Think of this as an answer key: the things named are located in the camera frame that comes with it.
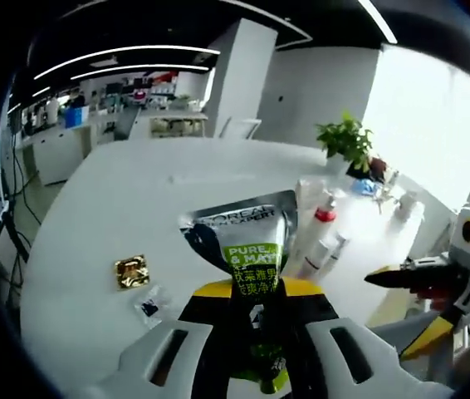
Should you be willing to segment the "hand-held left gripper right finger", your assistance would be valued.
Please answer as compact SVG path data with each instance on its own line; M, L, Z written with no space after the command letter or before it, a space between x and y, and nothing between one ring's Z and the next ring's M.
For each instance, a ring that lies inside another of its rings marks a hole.
M284 278L286 368L294 398L397 398L404 369L396 350L341 318L313 283Z

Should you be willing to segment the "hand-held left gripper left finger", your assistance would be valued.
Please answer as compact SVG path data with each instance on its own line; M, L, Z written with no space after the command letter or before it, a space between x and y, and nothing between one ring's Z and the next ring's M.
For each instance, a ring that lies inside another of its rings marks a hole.
M226 397L232 286L221 280L195 291L178 319L161 322L128 346L116 371L89 387L89 397Z

